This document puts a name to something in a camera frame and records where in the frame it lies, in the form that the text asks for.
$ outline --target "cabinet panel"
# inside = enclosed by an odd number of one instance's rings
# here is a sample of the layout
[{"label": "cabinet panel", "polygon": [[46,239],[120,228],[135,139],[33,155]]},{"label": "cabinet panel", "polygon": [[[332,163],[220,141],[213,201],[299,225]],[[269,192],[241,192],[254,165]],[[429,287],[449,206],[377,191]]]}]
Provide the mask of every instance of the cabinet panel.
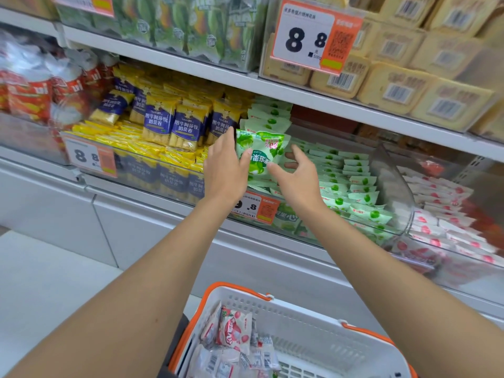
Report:
[{"label": "cabinet panel", "polygon": [[117,266],[83,185],[0,160],[0,225]]},{"label": "cabinet panel", "polygon": [[[182,219],[106,193],[98,195],[94,205],[122,269],[148,252]],[[222,229],[191,293],[201,297],[216,281],[269,292],[287,302],[384,334],[337,267]]]}]

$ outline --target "person's left arm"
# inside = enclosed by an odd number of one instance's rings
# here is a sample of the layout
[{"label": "person's left arm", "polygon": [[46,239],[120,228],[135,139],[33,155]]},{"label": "person's left arm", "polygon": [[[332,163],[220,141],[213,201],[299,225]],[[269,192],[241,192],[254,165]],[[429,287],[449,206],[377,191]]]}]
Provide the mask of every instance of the person's left arm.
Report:
[{"label": "person's left arm", "polygon": [[6,378],[156,377],[201,264],[247,186],[233,130],[209,149],[205,197],[189,216],[26,355]]}]

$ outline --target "qr code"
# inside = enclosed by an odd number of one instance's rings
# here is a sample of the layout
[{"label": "qr code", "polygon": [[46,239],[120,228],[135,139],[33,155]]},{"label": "qr code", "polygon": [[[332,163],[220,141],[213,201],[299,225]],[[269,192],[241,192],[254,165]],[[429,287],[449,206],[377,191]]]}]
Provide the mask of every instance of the qr code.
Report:
[{"label": "qr code", "polygon": [[353,45],[353,34],[343,31],[337,31],[334,34],[331,45],[329,46],[328,55],[331,58],[343,60],[348,50]]}]

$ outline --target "white plastic basket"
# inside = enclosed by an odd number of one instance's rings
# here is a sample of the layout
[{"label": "white plastic basket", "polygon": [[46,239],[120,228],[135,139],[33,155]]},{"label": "white plastic basket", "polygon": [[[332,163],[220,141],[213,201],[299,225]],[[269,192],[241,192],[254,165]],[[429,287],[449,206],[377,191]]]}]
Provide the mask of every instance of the white plastic basket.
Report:
[{"label": "white plastic basket", "polygon": [[180,378],[186,377],[198,336],[219,301],[254,314],[261,334],[273,338],[281,378],[417,378],[390,339],[229,283],[207,289],[180,339],[168,365]]}]

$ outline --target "price tag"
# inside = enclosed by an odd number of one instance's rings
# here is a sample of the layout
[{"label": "price tag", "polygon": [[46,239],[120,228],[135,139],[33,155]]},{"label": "price tag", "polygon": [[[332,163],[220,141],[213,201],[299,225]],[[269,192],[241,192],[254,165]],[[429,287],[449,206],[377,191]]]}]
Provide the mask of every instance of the price tag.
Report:
[{"label": "price tag", "polygon": [[56,4],[114,17],[112,0],[54,0]]},{"label": "price tag", "polygon": [[362,17],[283,0],[271,57],[339,75],[362,25]]},{"label": "price tag", "polygon": [[67,135],[62,135],[61,137],[65,142],[66,152],[73,165],[114,178],[117,177],[116,162],[112,148],[75,139]]},{"label": "price tag", "polygon": [[261,223],[271,224],[279,206],[280,200],[247,191],[234,207],[233,212]]}]

